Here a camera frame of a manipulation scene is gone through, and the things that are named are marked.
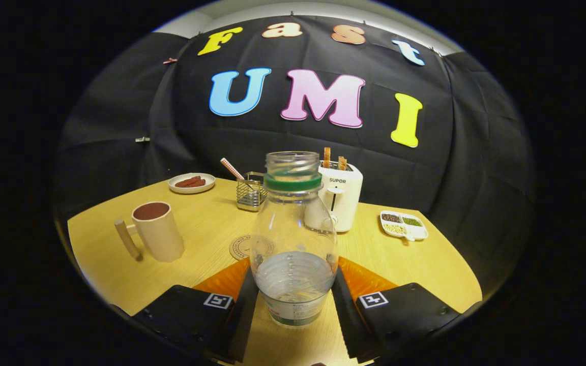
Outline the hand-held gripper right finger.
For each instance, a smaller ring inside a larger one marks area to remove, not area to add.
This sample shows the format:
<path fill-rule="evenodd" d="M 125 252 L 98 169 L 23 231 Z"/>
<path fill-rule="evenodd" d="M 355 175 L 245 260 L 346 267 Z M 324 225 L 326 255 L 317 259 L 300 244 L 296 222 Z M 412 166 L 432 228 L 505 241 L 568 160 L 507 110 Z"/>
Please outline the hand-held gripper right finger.
<path fill-rule="evenodd" d="M 461 317 L 419 283 L 396 285 L 344 257 L 332 295 L 348 356 L 361 363 L 425 350 Z"/>

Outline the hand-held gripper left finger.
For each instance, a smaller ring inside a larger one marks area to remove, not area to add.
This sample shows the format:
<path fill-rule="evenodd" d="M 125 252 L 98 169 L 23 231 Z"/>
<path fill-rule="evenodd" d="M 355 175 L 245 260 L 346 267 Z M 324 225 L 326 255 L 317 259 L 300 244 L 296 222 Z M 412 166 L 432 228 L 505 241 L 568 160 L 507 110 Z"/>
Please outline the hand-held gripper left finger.
<path fill-rule="evenodd" d="M 188 356 L 242 363 L 257 295 L 243 259 L 192 288 L 173 285 L 132 318 Z"/>

